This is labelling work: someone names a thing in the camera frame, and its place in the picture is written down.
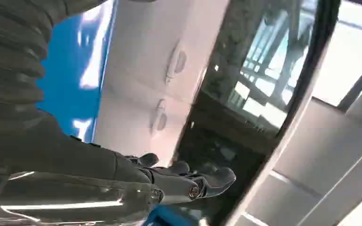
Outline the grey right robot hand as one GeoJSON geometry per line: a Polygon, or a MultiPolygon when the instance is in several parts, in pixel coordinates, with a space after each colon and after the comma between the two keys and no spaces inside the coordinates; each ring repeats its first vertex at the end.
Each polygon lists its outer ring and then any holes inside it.
{"type": "Polygon", "coordinates": [[[68,136],[49,114],[0,122],[0,226],[136,225],[157,205],[218,196],[236,180],[227,167],[156,162],[68,136]]]}

